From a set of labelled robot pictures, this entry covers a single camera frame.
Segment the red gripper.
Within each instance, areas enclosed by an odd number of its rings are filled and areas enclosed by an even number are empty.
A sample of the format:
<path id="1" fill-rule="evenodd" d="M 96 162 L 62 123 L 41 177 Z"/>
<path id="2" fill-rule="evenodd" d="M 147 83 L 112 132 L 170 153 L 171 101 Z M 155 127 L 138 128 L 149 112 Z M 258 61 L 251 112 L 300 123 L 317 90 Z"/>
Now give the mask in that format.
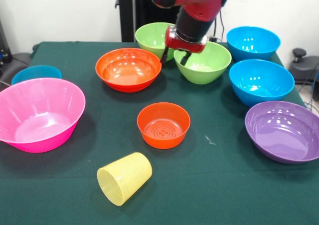
<path id="1" fill-rule="evenodd" d="M 166 63 L 169 48 L 174 50 L 187 51 L 185 56 L 181 59 L 181 65 L 185 66 L 191 53 L 201 53 L 207 44 L 207 35 L 205 35 L 199 42 L 189 42 L 177 35 L 175 26 L 169 25 L 165 32 L 165 48 L 160 59 L 161 63 Z"/>

